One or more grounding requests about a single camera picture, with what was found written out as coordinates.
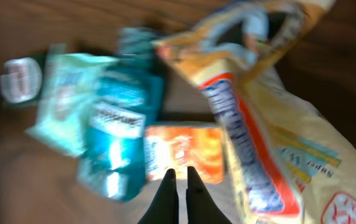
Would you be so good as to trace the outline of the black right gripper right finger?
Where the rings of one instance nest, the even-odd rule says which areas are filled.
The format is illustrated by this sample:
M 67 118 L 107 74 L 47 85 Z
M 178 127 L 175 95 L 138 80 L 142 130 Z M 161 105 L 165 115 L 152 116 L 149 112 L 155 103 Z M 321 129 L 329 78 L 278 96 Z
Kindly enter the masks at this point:
M 187 168 L 185 199 L 188 224 L 232 224 L 217 207 L 196 169 L 192 166 Z

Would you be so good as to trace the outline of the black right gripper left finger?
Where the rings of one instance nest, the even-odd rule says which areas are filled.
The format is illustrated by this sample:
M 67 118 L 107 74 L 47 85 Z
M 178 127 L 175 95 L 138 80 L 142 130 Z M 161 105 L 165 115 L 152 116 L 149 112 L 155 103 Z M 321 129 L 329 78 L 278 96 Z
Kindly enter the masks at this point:
M 168 169 L 146 213 L 138 224 L 178 224 L 179 197 L 176 172 Z

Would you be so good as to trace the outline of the orange small sachet packet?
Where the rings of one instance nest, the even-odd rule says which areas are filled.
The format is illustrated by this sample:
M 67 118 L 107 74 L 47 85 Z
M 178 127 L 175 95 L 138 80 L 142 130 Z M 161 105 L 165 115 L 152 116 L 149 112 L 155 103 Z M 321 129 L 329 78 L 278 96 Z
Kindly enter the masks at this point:
M 192 166 L 203 182 L 223 181 L 223 131 L 213 123 L 162 123 L 146 129 L 146 177 L 159 180 L 168 169 L 185 180 Z

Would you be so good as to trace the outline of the teal Listerine mouthwash bottle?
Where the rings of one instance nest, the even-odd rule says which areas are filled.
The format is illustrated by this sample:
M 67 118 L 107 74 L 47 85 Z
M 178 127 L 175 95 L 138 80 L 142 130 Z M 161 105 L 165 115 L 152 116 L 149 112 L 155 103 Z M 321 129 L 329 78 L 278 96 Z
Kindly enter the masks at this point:
M 105 68 L 85 131 L 78 180 L 98 195 L 125 202 L 146 182 L 144 135 L 161 110 L 164 79 L 155 73 L 157 33 L 120 30 L 118 62 Z

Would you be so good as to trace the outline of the yellow red snack bag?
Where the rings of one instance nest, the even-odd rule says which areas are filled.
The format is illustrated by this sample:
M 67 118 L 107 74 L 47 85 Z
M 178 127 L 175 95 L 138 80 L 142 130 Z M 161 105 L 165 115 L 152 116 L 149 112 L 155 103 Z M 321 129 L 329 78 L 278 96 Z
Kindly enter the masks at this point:
M 274 69 L 331 7 L 237 1 L 155 41 L 224 129 L 243 223 L 356 223 L 356 149 Z

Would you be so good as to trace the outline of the mint green wipes pack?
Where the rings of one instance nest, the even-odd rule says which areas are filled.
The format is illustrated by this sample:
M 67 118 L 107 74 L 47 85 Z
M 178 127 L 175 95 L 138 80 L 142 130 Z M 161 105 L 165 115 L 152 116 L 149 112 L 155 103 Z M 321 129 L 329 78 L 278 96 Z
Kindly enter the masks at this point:
M 26 133 L 65 156 L 78 157 L 85 152 L 83 134 L 98 78 L 118 59 L 64 51 L 64 44 L 50 46 L 37 119 Z

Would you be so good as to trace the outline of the green Zam-Buk ointment tin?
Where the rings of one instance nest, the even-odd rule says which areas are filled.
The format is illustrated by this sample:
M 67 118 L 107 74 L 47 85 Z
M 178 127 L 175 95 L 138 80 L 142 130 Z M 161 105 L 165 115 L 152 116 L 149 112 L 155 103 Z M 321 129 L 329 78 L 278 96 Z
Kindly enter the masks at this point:
M 5 106 L 25 107 L 38 102 L 43 87 L 45 62 L 46 54 L 43 52 L 4 62 L 0 92 Z

